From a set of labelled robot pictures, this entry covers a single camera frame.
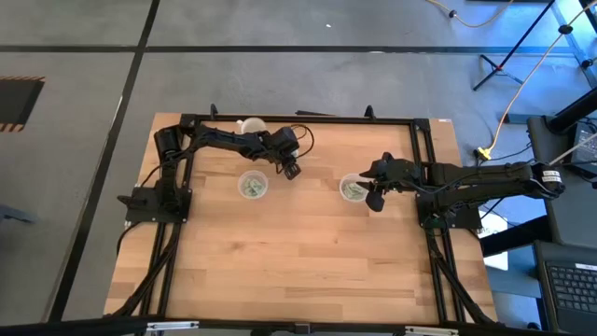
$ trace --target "cup with green contents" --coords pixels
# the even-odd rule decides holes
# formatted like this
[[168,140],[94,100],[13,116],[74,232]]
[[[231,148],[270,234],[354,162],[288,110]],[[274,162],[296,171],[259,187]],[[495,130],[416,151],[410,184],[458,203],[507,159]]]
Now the cup with green contents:
[[340,195],[348,202],[363,202],[367,198],[368,190],[357,185],[356,182],[368,182],[369,179],[358,174],[348,174],[340,181]]
[[268,191],[268,178],[260,171],[248,171],[239,178],[239,192],[249,200],[256,200]]

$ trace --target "keyboard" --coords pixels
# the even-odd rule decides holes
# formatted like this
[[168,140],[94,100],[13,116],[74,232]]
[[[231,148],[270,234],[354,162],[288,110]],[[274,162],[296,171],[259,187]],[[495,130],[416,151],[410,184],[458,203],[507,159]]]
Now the keyboard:
[[597,267],[548,262],[551,294],[559,309],[597,315]]

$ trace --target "orange warning stripe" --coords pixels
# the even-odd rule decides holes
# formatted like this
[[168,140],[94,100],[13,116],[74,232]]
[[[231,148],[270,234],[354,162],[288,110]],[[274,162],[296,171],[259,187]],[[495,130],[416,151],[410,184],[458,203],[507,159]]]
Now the orange warning stripe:
[[0,80],[41,80],[45,81],[45,77],[40,76],[0,76]]
[[24,128],[25,128],[25,125],[23,125],[23,124],[0,123],[0,132],[18,133],[18,132],[22,131],[22,129],[24,129]]

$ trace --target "yellow cable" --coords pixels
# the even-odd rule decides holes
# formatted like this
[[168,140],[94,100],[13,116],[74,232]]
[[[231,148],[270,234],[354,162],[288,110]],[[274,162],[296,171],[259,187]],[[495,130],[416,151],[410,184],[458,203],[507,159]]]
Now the yellow cable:
[[[567,25],[572,25],[572,23],[574,23],[574,21],[576,21],[576,19],[578,19],[578,17],[580,17],[580,15],[582,15],[582,13],[584,13],[587,9],[591,8],[595,4],[597,4],[597,0],[594,0],[593,2],[591,2],[590,4],[588,4],[586,7],[584,7],[578,14],[576,14],[576,16],[574,16],[574,18]],[[502,124],[504,124],[504,120],[506,119],[506,115],[510,111],[510,108],[512,107],[512,105],[514,105],[514,102],[518,99],[519,95],[521,95],[522,89],[526,86],[526,83],[529,81],[529,79],[531,78],[531,76],[537,71],[537,69],[539,68],[539,66],[541,65],[541,63],[543,63],[543,61],[546,60],[546,58],[548,57],[549,53],[553,50],[553,48],[556,46],[556,44],[558,43],[558,41],[560,41],[560,39],[562,38],[562,36],[563,36],[563,34],[560,34],[558,36],[558,38],[556,38],[556,40],[551,44],[551,46],[548,48],[548,50],[545,52],[545,54],[543,54],[543,57],[541,57],[541,60],[539,61],[539,63],[537,63],[537,65],[535,65],[535,67],[533,68],[533,70],[531,71],[531,73],[526,77],[526,79],[524,79],[524,81],[522,82],[521,86],[516,91],[516,94],[514,95],[514,98],[512,98],[512,100],[510,101],[510,103],[507,105],[506,110],[504,111],[504,114],[502,115],[502,118],[500,119],[500,123],[497,125],[497,130],[495,131],[495,136],[493,137],[492,145],[489,146],[489,147],[487,147],[487,148],[481,148],[481,147],[478,148],[479,154],[481,154],[484,157],[484,159],[489,160],[491,158],[490,154],[492,152],[492,149],[497,144],[497,137],[498,137],[498,135],[500,133],[500,130],[502,129]]]
[[[449,12],[452,12],[452,9],[447,8],[446,6],[444,6],[443,4],[439,3],[436,0],[425,0],[425,1],[428,2],[428,3],[434,4],[434,5],[438,6],[438,7],[442,7],[442,8],[444,8],[445,10],[447,10]],[[470,24],[470,23],[467,23],[466,21],[460,19],[460,17],[458,16],[458,14],[456,14],[455,12],[454,12],[454,18],[456,18],[456,20],[458,20],[461,24],[465,25],[468,28],[480,28],[480,27],[482,27],[482,26],[484,26],[484,25],[486,25],[488,23],[491,23],[493,20],[497,19],[497,17],[499,17],[500,15],[502,15],[502,13],[504,13],[504,11],[508,7],[510,7],[510,5],[512,5],[513,2],[514,2],[514,0],[510,0],[507,3],[507,5],[505,5],[502,9],[500,9],[500,11],[498,11],[497,13],[495,13],[495,15],[493,15],[489,20],[485,21],[484,23],[480,23],[480,24]]]

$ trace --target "white cup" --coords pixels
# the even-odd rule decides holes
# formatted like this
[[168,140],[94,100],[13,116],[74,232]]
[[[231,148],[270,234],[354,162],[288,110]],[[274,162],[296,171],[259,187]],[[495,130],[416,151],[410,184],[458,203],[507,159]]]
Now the white cup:
[[241,126],[241,134],[268,130],[265,121],[259,118],[248,118],[245,121],[237,120],[236,123]]

